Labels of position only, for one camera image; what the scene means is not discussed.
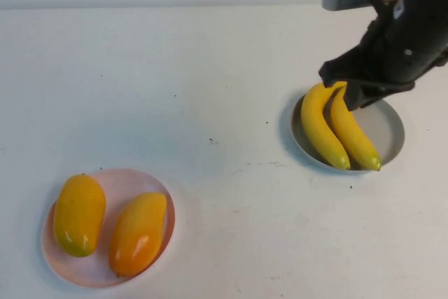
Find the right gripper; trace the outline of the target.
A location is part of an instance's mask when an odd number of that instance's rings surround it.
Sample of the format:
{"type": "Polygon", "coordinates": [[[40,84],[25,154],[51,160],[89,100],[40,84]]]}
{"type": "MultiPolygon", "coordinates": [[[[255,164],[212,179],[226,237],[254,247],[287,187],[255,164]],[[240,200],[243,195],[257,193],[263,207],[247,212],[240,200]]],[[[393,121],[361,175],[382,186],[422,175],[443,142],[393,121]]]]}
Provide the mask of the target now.
{"type": "Polygon", "coordinates": [[[348,110],[412,90],[447,47],[447,0],[370,1],[377,18],[360,43],[318,71],[326,88],[347,82],[348,110]]]}

